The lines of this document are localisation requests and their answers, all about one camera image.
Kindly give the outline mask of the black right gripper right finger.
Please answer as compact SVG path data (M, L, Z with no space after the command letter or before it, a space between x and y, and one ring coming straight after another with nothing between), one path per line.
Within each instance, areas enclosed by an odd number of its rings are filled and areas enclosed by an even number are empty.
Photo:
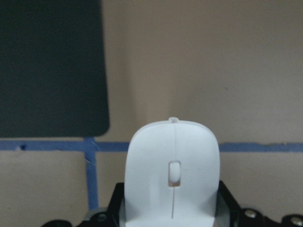
M215 224L217 227L240 227L242 207L223 181L219 181Z

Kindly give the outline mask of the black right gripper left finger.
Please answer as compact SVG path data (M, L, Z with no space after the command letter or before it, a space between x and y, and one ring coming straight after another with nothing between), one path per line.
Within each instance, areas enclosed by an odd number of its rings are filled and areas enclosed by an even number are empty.
M105 227L125 227L124 183L117 183L105 212Z

